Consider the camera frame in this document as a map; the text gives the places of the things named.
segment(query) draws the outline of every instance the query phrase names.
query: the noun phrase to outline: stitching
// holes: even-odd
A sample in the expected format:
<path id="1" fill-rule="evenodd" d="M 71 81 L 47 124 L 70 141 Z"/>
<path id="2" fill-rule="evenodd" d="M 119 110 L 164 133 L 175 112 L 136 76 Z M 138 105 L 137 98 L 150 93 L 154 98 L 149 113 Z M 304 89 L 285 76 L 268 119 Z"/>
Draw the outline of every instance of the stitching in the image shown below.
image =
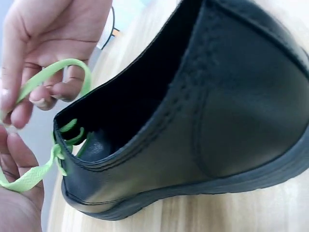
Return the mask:
<path id="1" fill-rule="evenodd" d="M 263 22 L 261 22 L 258 18 L 255 18 L 253 15 L 250 15 L 247 11 L 244 9 L 241 9 L 239 5 L 227 2 L 226 0 L 218 0 L 226 8 L 233 8 L 236 13 L 238 13 L 240 16 L 244 17 L 245 19 L 251 21 L 251 23 L 254 23 L 258 27 L 262 27 L 266 32 L 268 32 L 269 35 L 274 37 L 278 40 L 282 45 L 284 45 L 290 53 L 292 53 L 293 56 L 297 59 L 297 61 L 305 68 L 307 72 L 309 72 L 308 65 L 303 61 L 303 59 L 300 57 L 298 53 L 295 52 L 295 50 L 289 45 L 289 43 L 279 34 L 277 34 L 272 28 L 269 28 L 267 25 L 265 25 Z"/>
<path id="2" fill-rule="evenodd" d="M 209 6 L 206 12 L 206 21 L 208 22 L 204 29 L 204 34 L 201 38 L 201 49 L 199 49 L 201 54 L 200 57 L 204 57 L 204 59 L 200 59 L 199 67 L 204 66 L 205 70 L 203 75 L 199 75 L 199 98 L 196 104 L 196 108 L 194 110 L 193 117 L 193 131 L 192 131 L 192 153 L 193 159 L 197 167 L 208 177 L 212 177 L 212 175 L 206 170 L 205 162 L 202 158 L 201 148 L 202 148 L 202 122 L 204 119 L 205 112 L 205 104 L 207 102 L 207 98 L 209 95 L 209 87 L 206 85 L 205 76 L 210 78 L 210 66 L 216 65 L 215 53 L 218 49 L 218 43 L 220 40 L 220 33 L 218 33 L 220 29 L 220 17 L 219 12 L 215 6 Z"/>

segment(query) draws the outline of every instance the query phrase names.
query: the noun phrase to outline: shoelace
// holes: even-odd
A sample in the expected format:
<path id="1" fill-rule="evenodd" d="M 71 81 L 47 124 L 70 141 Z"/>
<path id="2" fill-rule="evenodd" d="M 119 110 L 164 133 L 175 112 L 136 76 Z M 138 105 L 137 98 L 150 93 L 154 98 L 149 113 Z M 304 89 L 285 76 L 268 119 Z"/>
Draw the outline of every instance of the shoelace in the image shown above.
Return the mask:
<path id="1" fill-rule="evenodd" d="M 22 101 L 32 90 L 34 90 L 35 87 L 39 86 L 42 82 L 46 81 L 48 78 L 53 76 L 53 74 L 65 68 L 66 66 L 70 66 L 70 65 L 76 65 L 76 66 L 83 68 L 85 72 L 85 78 L 84 78 L 84 83 L 83 83 L 80 95 L 83 96 L 87 94 L 90 91 L 91 71 L 89 70 L 88 66 L 82 61 L 70 58 L 70 59 L 64 59 L 64 60 L 58 61 L 46 67 L 45 69 L 40 71 L 38 74 L 33 76 L 30 80 L 28 80 L 27 83 L 21 89 L 17 103 Z M 71 128 L 75 126 L 76 122 L 77 120 L 73 119 L 67 125 L 62 127 L 60 129 L 60 132 L 69 131 Z M 72 152 L 73 150 L 73 145 L 76 144 L 77 142 L 80 142 L 83 134 L 84 134 L 84 128 L 80 128 L 80 134 L 78 136 L 76 136 L 73 139 L 66 140 L 66 144 L 70 152 Z M 56 160 L 56 163 L 62 175 L 66 176 L 67 175 L 66 171 L 61 167 L 61 160 L 64 160 L 61 146 L 56 143 L 56 141 L 54 140 L 54 136 L 52 136 L 52 138 L 54 141 L 54 145 L 51 149 L 50 159 L 48 160 L 46 164 L 44 164 L 43 166 L 31 168 L 24 175 L 22 175 L 19 179 L 17 179 L 16 181 L 12 183 L 8 182 L 8 180 L 6 179 L 0 167 L 0 186 L 6 189 L 12 190 L 12 191 L 16 191 L 16 192 L 28 191 L 44 179 L 45 175 L 52 168 L 54 160 Z"/>

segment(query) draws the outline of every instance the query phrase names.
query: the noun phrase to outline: shoe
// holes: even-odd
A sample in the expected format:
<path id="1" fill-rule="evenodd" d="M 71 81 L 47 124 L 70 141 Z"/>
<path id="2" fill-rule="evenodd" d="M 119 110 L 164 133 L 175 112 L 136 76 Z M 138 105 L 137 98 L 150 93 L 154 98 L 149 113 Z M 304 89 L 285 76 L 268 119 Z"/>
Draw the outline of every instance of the shoe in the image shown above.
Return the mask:
<path id="1" fill-rule="evenodd" d="M 63 196 L 121 220 L 295 177 L 309 166 L 308 77 L 305 51 L 253 1 L 182 0 L 134 62 L 56 115 Z"/>

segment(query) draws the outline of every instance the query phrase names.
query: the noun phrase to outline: wooden table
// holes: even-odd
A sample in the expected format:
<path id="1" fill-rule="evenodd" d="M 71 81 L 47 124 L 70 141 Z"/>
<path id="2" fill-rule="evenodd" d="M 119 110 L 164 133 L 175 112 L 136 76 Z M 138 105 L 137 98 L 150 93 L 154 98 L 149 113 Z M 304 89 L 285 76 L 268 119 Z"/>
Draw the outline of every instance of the wooden table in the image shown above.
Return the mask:
<path id="1" fill-rule="evenodd" d="M 280 0 L 302 4 L 307 0 Z M 177 0 L 153 0 L 122 35 L 104 50 L 93 71 L 93 87 L 118 74 L 158 33 Z M 309 49 L 308 28 L 278 8 L 279 0 L 259 0 L 291 26 Z M 49 232 L 307 232 L 309 231 L 309 171 L 283 184 L 252 192 L 164 199 L 116 222 L 83 215 L 64 201 L 58 177 L 49 219 Z"/>

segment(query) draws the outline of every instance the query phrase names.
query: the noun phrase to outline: black rubber sole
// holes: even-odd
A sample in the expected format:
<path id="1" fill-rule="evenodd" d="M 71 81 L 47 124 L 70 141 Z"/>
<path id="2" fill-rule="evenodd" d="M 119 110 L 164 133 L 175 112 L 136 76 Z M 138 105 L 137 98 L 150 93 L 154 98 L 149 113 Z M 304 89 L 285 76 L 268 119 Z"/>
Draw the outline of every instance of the black rubber sole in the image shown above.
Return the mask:
<path id="1" fill-rule="evenodd" d="M 309 167 L 309 126 L 300 140 L 284 155 L 246 173 L 214 181 L 172 186 L 140 193 L 101 213 L 85 213 L 91 217 L 117 221 L 135 214 L 148 205 L 173 196 L 247 192 L 283 183 L 300 175 Z"/>

